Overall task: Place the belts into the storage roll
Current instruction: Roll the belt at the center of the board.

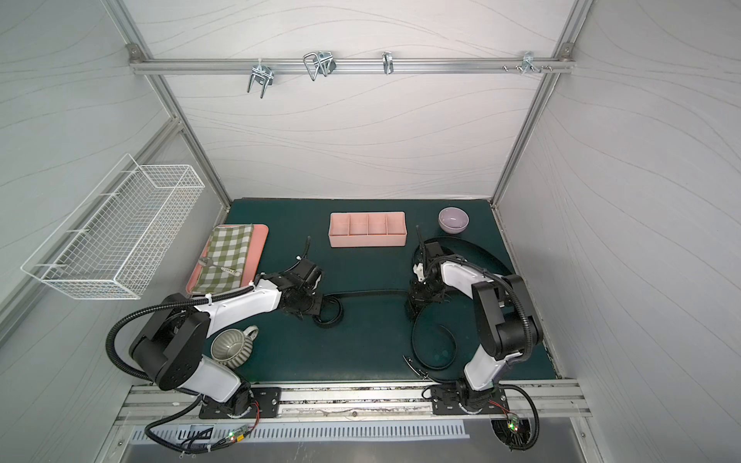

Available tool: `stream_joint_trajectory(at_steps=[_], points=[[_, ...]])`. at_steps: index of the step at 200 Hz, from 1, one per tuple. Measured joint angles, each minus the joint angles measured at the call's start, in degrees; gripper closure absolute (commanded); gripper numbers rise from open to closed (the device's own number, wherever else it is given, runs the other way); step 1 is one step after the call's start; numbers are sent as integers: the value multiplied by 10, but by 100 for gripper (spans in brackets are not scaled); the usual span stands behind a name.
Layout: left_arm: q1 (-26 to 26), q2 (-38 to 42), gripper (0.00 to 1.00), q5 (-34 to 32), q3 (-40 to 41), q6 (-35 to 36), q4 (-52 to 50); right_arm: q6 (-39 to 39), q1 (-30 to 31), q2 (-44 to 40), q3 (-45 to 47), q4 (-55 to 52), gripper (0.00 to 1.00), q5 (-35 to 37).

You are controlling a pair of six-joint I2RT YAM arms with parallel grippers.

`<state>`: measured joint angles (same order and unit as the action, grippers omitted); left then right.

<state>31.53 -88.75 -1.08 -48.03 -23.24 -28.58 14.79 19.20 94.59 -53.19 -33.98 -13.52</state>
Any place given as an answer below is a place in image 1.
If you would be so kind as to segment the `pink compartment storage box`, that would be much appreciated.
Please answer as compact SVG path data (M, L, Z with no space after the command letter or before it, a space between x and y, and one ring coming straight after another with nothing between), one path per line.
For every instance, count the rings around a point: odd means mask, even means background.
M332 248L403 247L407 241L405 213L334 212L328 238Z

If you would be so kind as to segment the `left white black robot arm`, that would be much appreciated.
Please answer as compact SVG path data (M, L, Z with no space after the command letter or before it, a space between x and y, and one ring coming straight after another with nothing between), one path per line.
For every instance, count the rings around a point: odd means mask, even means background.
M317 314L322 270L300 259L282 272L262 274L246 287L200 298L175 294L117 321L105 341L111 363L121 372L149 380L162 391L183 390L240 418L251 412L249 382L204 355L208 338L237 322L283 310Z

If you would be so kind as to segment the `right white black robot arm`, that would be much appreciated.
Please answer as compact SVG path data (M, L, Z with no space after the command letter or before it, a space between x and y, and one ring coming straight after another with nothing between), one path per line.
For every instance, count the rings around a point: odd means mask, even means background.
M512 366L530 360L543 333L523 279L500 275L450 252L438 240L420 244L412 258L413 277L406 310L412 322L412 356L405 363L420 378L434 383L430 400L455 403L461 413L479 414L488 405L499 408L495 397L504 387L502 378ZM464 366L463 378L442 380L432 372L453 366L453 360L434 366L417 352L416 331L424 311L456 291L473 303L479 346Z

